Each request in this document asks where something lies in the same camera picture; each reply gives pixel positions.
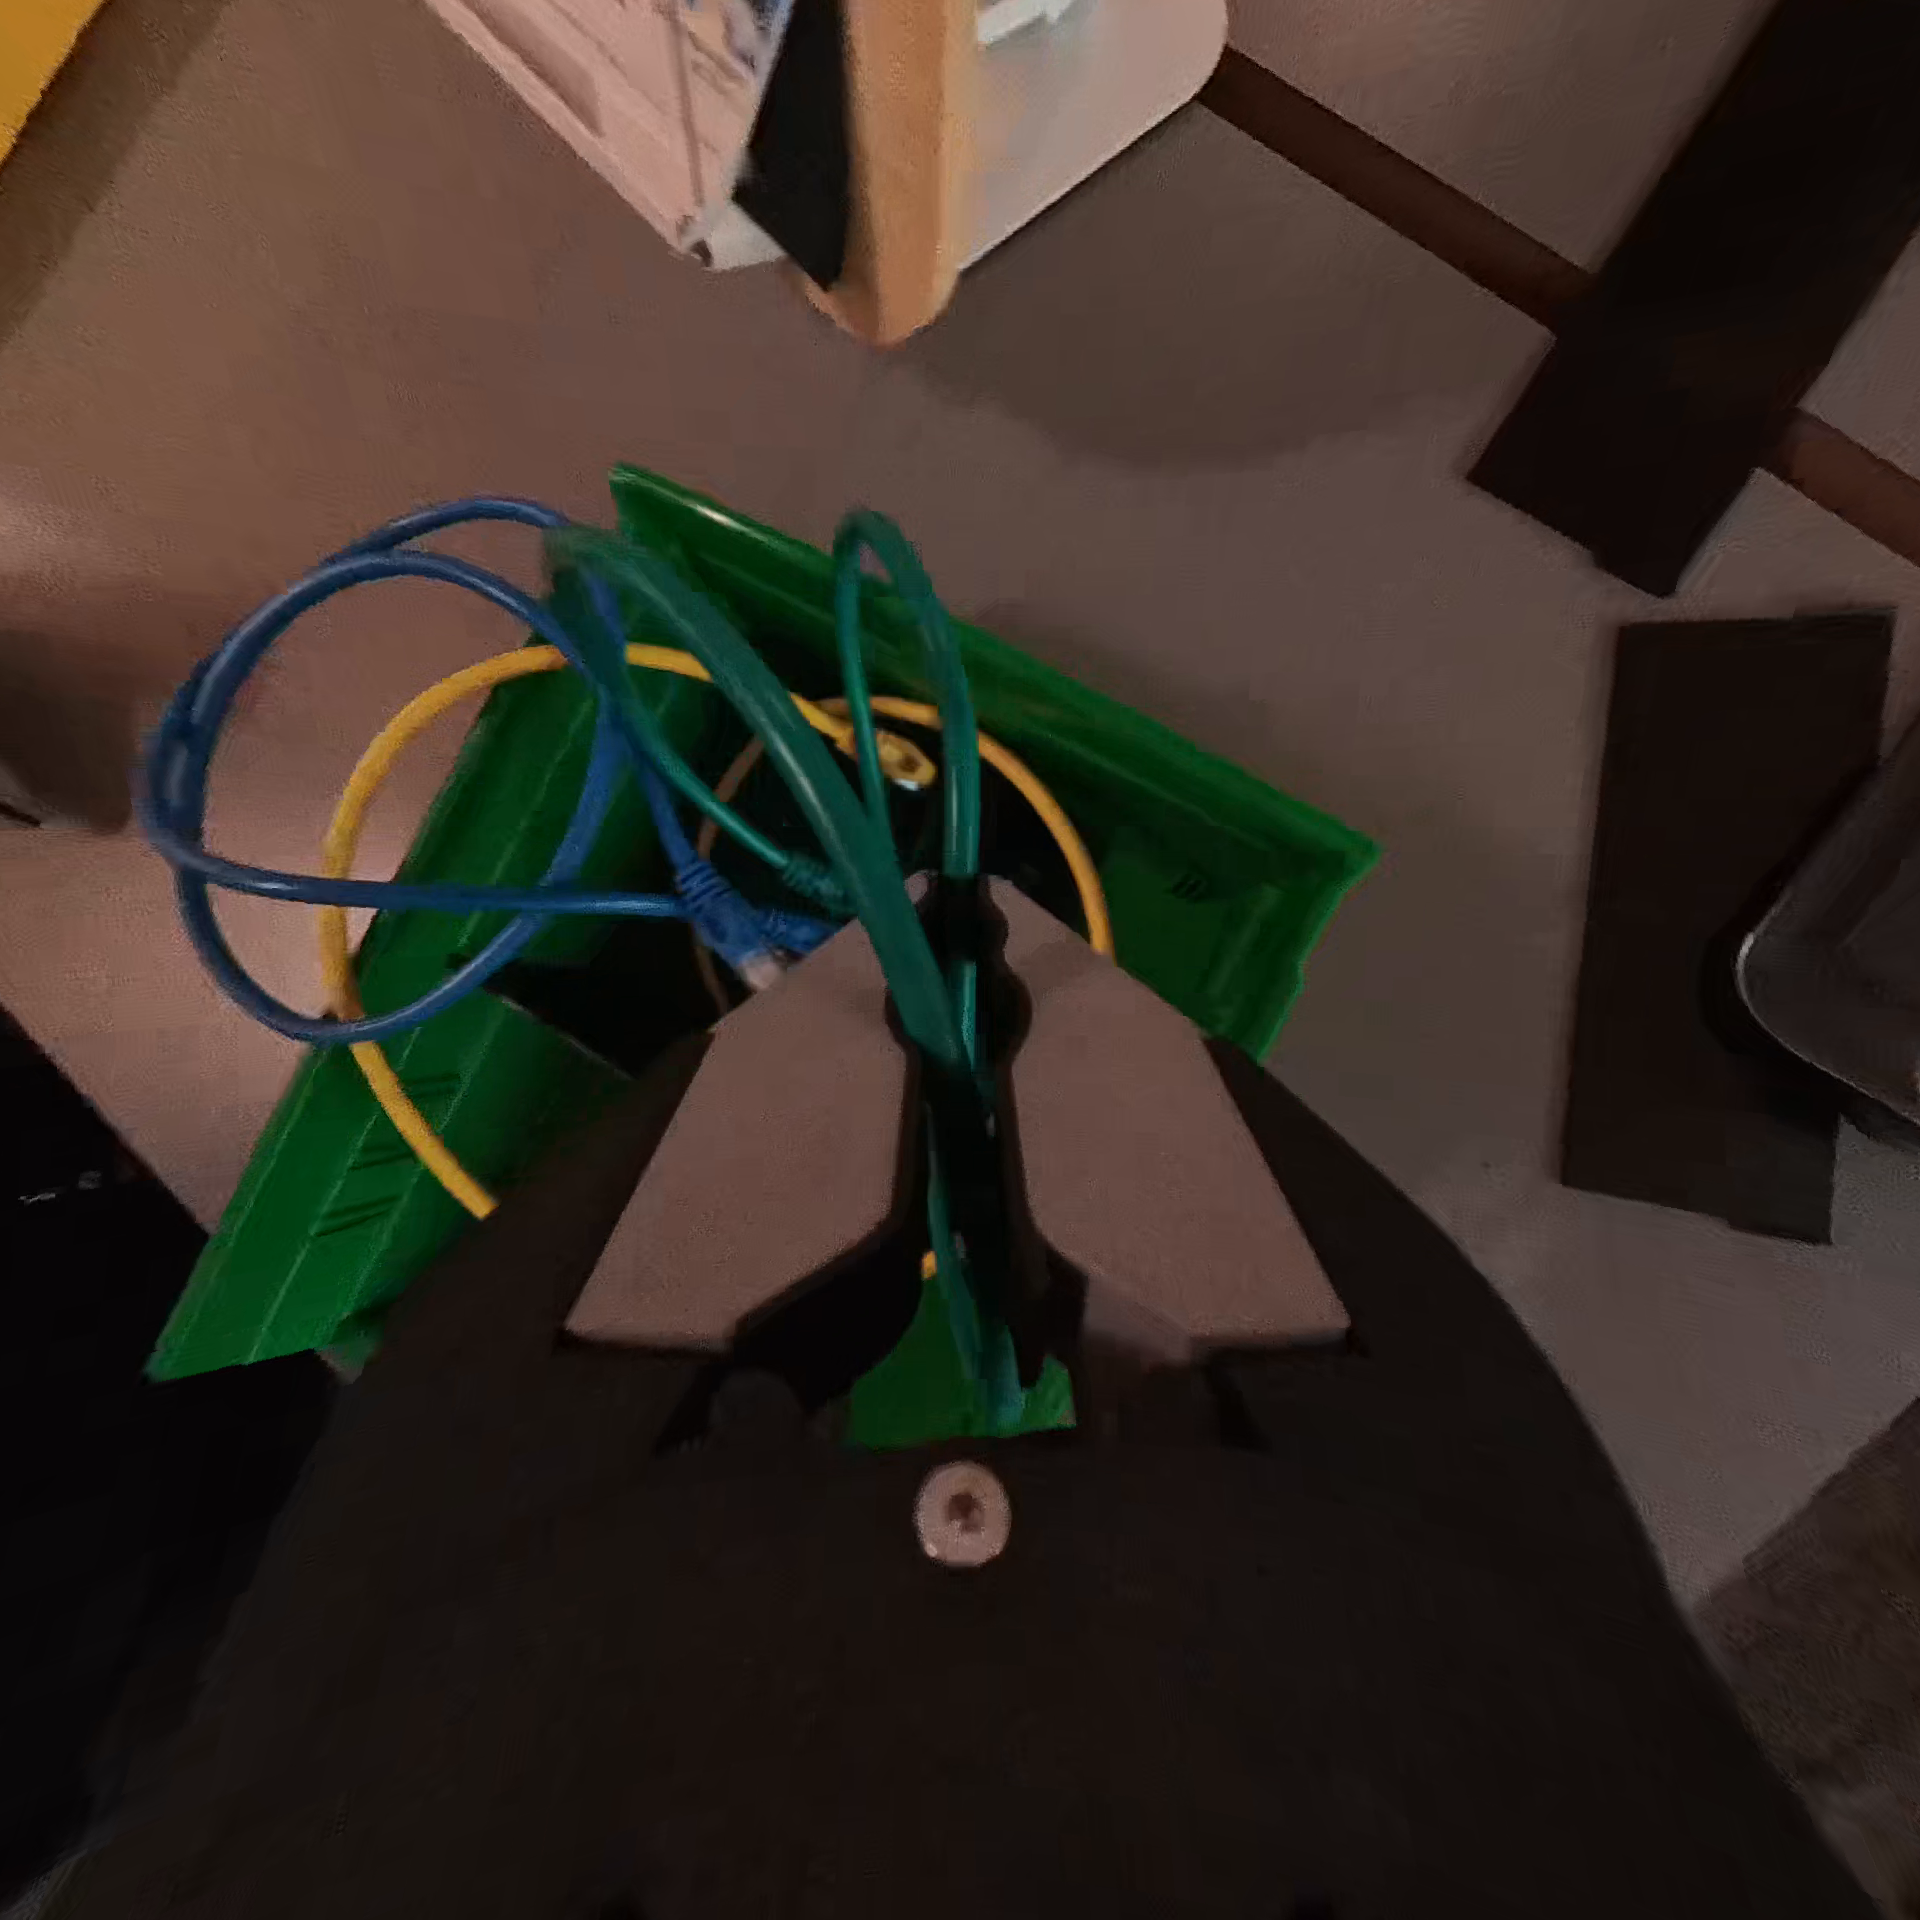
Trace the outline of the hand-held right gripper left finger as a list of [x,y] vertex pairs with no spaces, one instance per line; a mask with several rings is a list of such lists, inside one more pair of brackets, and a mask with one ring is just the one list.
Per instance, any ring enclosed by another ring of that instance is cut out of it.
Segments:
[[858,927],[708,1032],[562,1332],[844,1400],[920,1311],[920,1055]]

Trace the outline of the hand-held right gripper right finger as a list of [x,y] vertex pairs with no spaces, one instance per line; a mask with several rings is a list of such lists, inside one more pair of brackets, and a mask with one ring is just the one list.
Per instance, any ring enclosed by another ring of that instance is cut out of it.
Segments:
[[1207,1364],[1347,1341],[1203,1028],[1012,884],[989,897],[1027,1019],[1006,1055],[1018,1187],[1090,1355]]

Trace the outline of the green plastic bin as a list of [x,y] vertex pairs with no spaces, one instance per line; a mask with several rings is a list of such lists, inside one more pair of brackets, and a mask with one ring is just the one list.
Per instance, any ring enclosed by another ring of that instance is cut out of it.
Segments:
[[[1379,849],[955,621],[902,531],[830,552],[610,467],[616,531],[450,500],[320,562],[165,709],[141,830],[206,979],[309,1044],[154,1376],[371,1358],[395,1300],[571,1125],[912,876],[1012,884],[1250,1060]],[[443,586],[527,641],[354,766],[320,873],[206,849],[224,724],[277,641]],[[697,965],[731,970],[716,1002]]]

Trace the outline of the yellow plastic bin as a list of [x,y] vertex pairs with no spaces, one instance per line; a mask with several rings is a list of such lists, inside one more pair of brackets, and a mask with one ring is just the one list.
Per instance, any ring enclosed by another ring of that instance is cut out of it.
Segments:
[[0,0],[0,157],[62,79],[101,0]]

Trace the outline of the printed instruction poster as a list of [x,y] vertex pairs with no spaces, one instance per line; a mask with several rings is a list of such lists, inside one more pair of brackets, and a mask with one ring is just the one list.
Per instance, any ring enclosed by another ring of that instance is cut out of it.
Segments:
[[700,269],[780,245],[739,206],[748,148],[792,0],[432,0],[547,127]]

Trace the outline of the white stand base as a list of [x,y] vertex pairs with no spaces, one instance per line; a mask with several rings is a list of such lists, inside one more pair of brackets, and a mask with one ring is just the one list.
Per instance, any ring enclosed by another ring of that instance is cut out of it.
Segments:
[[972,0],[960,269],[1164,127],[1231,44],[1225,0]]

